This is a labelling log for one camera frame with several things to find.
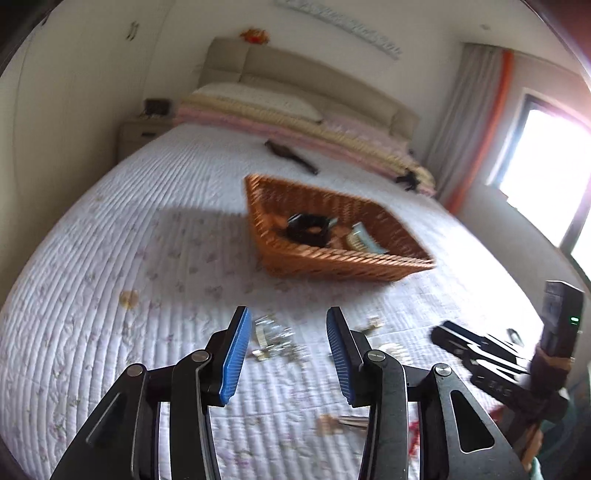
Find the wall decoration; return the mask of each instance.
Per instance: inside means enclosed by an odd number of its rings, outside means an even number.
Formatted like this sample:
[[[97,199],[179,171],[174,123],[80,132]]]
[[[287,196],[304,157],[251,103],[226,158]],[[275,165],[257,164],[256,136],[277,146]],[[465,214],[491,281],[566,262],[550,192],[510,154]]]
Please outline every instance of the wall decoration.
[[[266,30],[262,28],[249,28],[242,32],[240,36],[248,43],[255,43],[257,45],[267,45],[270,37]]]
[[[363,25],[354,18],[347,17],[347,15],[332,10],[330,7],[310,0],[275,0],[275,4],[311,15],[318,20],[339,27],[347,33],[351,33],[384,53],[387,53],[394,60],[400,59],[400,54],[402,53],[400,47],[397,47],[388,37],[372,30],[367,25]]]

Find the pink pillow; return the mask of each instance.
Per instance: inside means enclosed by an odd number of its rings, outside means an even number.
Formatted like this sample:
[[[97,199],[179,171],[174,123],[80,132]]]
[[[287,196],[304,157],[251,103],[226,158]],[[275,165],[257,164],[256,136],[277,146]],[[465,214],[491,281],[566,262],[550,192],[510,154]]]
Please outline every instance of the pink pillow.
[[[373,127],[352,116],[326,112],[322,125],[333,132],[339,132],[373,145],[385,152],[404,156],[408,155],[408,140],[388,135],[384,130]]]

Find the beige headboard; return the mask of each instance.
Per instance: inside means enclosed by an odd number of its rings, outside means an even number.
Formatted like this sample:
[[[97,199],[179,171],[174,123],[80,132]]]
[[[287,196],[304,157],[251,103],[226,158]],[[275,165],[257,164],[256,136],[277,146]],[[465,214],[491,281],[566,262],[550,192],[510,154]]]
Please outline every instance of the beige headboard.
[[[346,73],[295,53],[241,39],[212,41],[199,86],[212,82],[240,82],[292,93],[321,112],[331,110],[354,116],[408,140],[419,120],[403,104]]]

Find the orange curtain trim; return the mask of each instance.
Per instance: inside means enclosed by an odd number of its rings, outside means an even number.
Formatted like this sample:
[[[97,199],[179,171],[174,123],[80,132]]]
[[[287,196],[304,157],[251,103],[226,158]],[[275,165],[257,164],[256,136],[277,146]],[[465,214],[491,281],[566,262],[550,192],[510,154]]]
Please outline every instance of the orange curtain trim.
[[[495,138],[496,129],[501,121],[501,115],[505,109],[505,103],[507,96],[509,95],[509,88],[511,87],[511,80],[513,79],[513,69],[515,65],[515,54],[513,50],[503,50],[503,65],[501,70],[501,81],[499,83],[499,89],[496,93],[495,102],[491,111],[491,116],[486,124],[485,133],[480,142],[480,146],[476,151],[474,160],[472,161],[466,177],[458,185],[456,190],[453,192],[452,197],[447,202],[446,208],[452,215],[457,215],[466,200],[466,195],[470,190],[470,187],[476,180],[478,171],[482,167],[488,152],[491,149],[491,144]]]

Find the orange flower decoration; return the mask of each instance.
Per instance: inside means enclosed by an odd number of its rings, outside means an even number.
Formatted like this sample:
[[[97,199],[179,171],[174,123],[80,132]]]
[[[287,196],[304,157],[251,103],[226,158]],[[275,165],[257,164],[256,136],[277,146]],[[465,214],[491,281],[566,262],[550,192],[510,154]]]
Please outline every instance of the orange flower decoration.
[[[257,45],[266,45],[269,43],[269,34],[262,28],[249,28],[240,34],[244,41],[255,43]]]

